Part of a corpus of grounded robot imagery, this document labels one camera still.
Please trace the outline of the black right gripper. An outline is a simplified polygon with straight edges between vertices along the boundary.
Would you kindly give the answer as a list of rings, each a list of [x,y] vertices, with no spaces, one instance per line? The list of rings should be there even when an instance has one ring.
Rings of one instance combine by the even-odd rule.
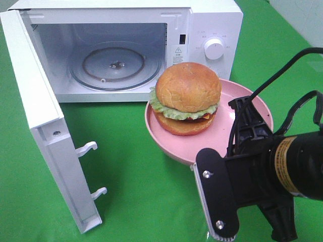
[[[228,103],[235,111],[234,141],[225,164],[237,208],[257,204],[275,241],[298,238],[293,197],[322,200],[322,132],[273,135],[247,96]]]

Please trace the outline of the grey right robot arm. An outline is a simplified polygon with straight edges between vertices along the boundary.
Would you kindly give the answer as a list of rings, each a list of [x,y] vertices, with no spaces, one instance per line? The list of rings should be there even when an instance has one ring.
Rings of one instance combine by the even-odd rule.
[[[293,117],[315,99],[315,132],[287,136]],[[236,208],[255,204],[271,225],[272,239],[297,238],[294,198],[322,200],[322,94],[311,91],[288,111],[283,124],[272,132],[250,97],[230,102],[236,112],[225,168]]]

